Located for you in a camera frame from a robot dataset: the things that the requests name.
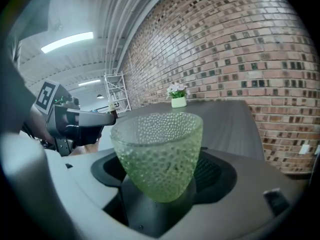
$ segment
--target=ceiling light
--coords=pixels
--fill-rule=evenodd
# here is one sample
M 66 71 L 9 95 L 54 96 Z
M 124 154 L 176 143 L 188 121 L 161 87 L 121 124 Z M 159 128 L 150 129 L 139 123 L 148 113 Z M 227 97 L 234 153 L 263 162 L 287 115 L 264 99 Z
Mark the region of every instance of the ceiling light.
M 68 44 L 72 44 L 74 42 L 82 41 L 82 40 L 87 40 L 87 39 L 92 39 L 94 38 L 93 32 L 87 32 L 87 33 L 82 33 L 82 34 L 75 34 L 68 36 L 66 38 L 60 39 L 58 41 L 52 42 L 45 47 L 42 47 L 41 50 L 46 54 L 54 49 L 57 49 L 61 46 L 65 46 Z
M 93 83 L 97 83 L 97 82 L 100 82 L 100 79 L 89 81 L 89 82 L 79 83 L 78 86 L 85 86 L 85 85 L 89 85 L 89 84 L 93 84 Z

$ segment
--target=flower pot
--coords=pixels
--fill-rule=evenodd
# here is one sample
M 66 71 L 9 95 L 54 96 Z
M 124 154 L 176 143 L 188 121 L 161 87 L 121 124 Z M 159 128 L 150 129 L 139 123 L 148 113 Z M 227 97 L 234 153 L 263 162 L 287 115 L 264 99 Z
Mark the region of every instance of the flower pot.
M 173 108 L 182 108 L 182 107 L 185 107 L 186 105 L 187 105 L 186 97 L 173 98 L 171 100 L 171 106 Z

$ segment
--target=electrical outlet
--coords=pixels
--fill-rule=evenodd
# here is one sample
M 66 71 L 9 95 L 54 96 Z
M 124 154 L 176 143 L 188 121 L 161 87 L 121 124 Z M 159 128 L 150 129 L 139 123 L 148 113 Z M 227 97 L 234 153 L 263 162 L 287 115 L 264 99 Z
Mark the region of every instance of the electrical outlet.
M 309 145 L 303 144 L 300 149 L 299 155 L 305 155 L 308 152 L 308 150 L 309 150 Z
M 320 154 L 320 145 L 318 145 L 318 147 L 316 148 L 314 154 L 315 154 L 316 156 L 318 156 L 318 155 Z

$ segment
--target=textured glass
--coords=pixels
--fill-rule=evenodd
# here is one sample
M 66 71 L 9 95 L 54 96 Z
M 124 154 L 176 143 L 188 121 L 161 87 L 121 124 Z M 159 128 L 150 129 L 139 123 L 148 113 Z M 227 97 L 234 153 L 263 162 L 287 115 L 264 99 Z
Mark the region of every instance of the textured glass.
M 117 123 L 114 150 L 133 183 L 160 203 L 177 199 L 197 165 L 202 119 L 190 113 L 152 113 Z

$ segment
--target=metal shelving rack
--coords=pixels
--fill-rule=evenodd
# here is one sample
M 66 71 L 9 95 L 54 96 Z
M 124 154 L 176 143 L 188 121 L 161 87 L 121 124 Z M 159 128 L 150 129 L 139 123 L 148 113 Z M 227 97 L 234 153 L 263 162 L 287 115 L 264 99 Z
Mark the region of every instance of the metal shelving rack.
M 105 73 L 104 86 L 108 95 L 108 99 L 112 100 L 114 103 L 119 103 L 119 107 L 117 108 L 118 114 L 131 110 L 126 84 L 124 80 L 124 74 L 122 72 L 116 74 Z M 117 98 L 116 93 L 119 93 L 119 95 L 124 97 Z

